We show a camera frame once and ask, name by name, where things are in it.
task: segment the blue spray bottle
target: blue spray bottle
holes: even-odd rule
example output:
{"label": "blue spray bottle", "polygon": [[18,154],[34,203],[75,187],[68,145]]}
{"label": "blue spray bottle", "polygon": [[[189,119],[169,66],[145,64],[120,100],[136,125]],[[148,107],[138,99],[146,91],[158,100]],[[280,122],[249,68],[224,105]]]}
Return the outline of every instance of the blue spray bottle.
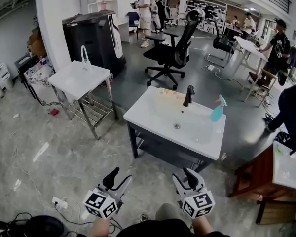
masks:
{"label": "blue spray bottle", "polygon": [[219,99],[217,99],[215,102],[219,102],[220,104],[213,110],[211,114],[211,121],[217,122],[221,119],[223,114],[223,107],[227,106],[226,100],[222,97],[222,95],[219,95]]}

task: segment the concrete floor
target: concrete floor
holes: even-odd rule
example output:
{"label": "concrete floor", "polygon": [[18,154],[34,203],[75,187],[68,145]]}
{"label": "concrete floor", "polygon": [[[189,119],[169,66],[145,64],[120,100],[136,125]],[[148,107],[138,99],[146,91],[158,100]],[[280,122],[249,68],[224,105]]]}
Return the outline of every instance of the concrete floor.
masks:
{"label": "concrete floor", "polygon": [[[145,50],[139,48],[140,41],[136,42],[133,37],[133,43],[123,44],[127,69],[116,77],[112,86],[115,102],[125,110],[147,88],[146,82],[151,72],[145,74],[144,68],[157,65],[142,57]],[[211,45],[212,39],[194,39],[191,47],[213,53]],[[190,62],[184,68],[186,76],[182,80],[178,78],[178,91],[185,93],[187,86],[193,85],[195,102],[213,108],[218,95],[222,94],[228,103],[224,111],[227,121],[222,144],[222,153],[227,157],[202,172],[216,202],[208,219],[216,230],[233,237],[285,236],[287,226],[279,232],[282,225],[255,224],[259,209],[256,203],[226,197],[234,183],[232,170],[260,153],[272,138],[262,136],[265,110],[256,107],[258,100],[249,98],[247,103],[243,103],[244,94],[240,94],[238,83],[219,80],[213,72],[201,70],[201,66],[207,65],[203,56],[200,50],[191,49]],[[222,77],[231,76],[233,62],[222,71]],[[236,77],[243,82],[246,74],[242,70]],[[168,78],[161,78],[153,85],[172,87]],[[272,94],[277,106],[280,92],[274,90]],[[33,162],[45,143],[49,147]],[[153,218],[163,203],[173,204],[179,210],[179,198],[171,174],[183,177],[182,171],[148,154],[134,160],[122,118],[101,140],[95,141],[88,127],[79,119],[69,121],[64,113],[56,117],[47,114],[19,82],[13,92],[8,92],[0,101],[0,220],[8,222],[19,212],[48,214],[61,219],[53,210],[53,196],[71,197],[82,207],[81,202],[87,191],[93,189],[115,167],[121,168],[119,180],[128,174],[134,177],[131,189],[123,198],[125,204],[115,216],[123,227],[135,223],[141,213]],[[18,179],[21,185],[14,190]],[[74,202],[69,200],[68,203],[73,211],[71,220],[77,222],[79,209]],[[70,217],[70,210],[63,213]],[[182,214],[182,219],[190,224],[186,215]],[[70,230],[75,230],[75,225],[66,225]],[[78,227],[77,231],[88,235],[90,228],[91,225],[86,225]]]}

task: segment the sink basin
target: sink basin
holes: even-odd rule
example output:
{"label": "sink basin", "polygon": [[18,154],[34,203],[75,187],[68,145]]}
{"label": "sink basin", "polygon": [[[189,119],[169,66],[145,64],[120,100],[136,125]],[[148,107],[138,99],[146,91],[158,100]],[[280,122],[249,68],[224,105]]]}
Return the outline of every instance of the sink basin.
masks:
{"label": "sink basin", "polygon": [[273,183],[296,189],[296,153],[277,141],[273,143]]}
{"label": "sink basin", "polygon": [[185,148],[217,160],[226,116],[212,122],[212,109],[192,102],[183,106],[185,95],[150,86],[124,115],[124,119]]}

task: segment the electrical outlet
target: electrical outlet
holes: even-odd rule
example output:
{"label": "electrical outlet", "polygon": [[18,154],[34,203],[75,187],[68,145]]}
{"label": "electrical outlet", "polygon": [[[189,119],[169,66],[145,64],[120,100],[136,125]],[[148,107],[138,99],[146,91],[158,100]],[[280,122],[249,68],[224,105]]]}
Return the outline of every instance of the electrical outlet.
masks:
{"label": "electrical outlet", "polygon": [[58,205],[60,208],[64,208],[64,209],[67,209],[67,208],[68,208],[68,203],[65,202],[65,201],[62,201],[62,200],[59,199],[59,198],[53,197],[52,202],[53,202],[53,204],[55,204],[55,202],[57,202],[57,205]]}

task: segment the cap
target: cap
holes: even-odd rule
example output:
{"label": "cap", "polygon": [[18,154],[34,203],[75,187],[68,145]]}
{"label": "cap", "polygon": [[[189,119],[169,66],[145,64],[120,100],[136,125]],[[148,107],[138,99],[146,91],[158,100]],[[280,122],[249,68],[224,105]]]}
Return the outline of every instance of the cap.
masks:
{"label": "cap", "polygon": [[275,22],[279,26],[282,26],[282,27],[284,27],[286,29],[286,23],[284,22],[284,20],[282,20],[282,19],[276,19]]}

